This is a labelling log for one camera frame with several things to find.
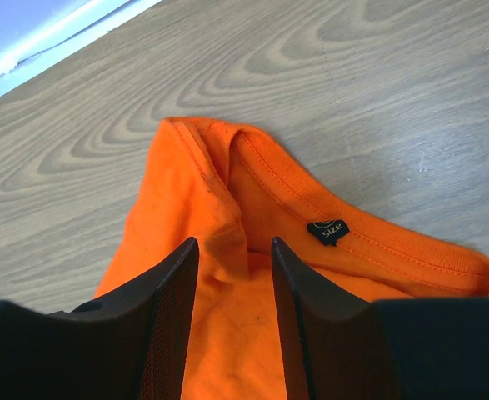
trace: orange shirt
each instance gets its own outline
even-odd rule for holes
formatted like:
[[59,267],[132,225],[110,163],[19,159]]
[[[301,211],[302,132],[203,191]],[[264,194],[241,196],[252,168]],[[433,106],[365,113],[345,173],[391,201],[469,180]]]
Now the orange shirt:
[[[336,247],[307,230],[344,220]],[[185,238],[200,268],[182,398],[286,398],[271,240],[347,291],[381,298],[489,296],[489,258],[360,211],[327,191],[265,132],[207,118],[161,122],[102,295]]]

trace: wood grain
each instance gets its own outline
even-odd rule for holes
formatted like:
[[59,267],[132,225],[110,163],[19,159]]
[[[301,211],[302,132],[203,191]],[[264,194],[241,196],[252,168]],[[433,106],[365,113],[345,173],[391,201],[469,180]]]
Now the wood grain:
[[256,124],[347,201],[489,255],[489,1],[166,0],[0,99],[0,298],[92,296],[169,115]]

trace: orange garment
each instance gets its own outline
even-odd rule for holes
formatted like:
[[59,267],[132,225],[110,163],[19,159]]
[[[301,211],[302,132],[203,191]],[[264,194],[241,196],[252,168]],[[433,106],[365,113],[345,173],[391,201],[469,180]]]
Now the orange garment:
[[[351,230],[336,247],[306,230],[333,219]],[[248,125],[161,122],[97,296],[159,263],[189,236],[201,256],[185,400],[286,398],[270,258],[275,236],[367,301],[489,296],[489,258],[350,206]]]

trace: black label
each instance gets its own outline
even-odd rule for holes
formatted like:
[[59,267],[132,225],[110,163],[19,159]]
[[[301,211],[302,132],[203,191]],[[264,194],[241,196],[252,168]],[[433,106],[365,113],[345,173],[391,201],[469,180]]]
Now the black label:
[[350,228],[341,219],[335,221],[313,222],[307,224],[307,231],[318,238],[324,246],[337,245],[337,240],[346,236]]

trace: black tag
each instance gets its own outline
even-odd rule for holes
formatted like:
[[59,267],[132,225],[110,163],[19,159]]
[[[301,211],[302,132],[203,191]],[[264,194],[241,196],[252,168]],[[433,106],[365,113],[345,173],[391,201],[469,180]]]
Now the black tag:
[[346,236],[350,228],[341,219],[335,221],[313,222],[307,224],[307,231],[318,238],[324,246],[337,245],[337,240]]

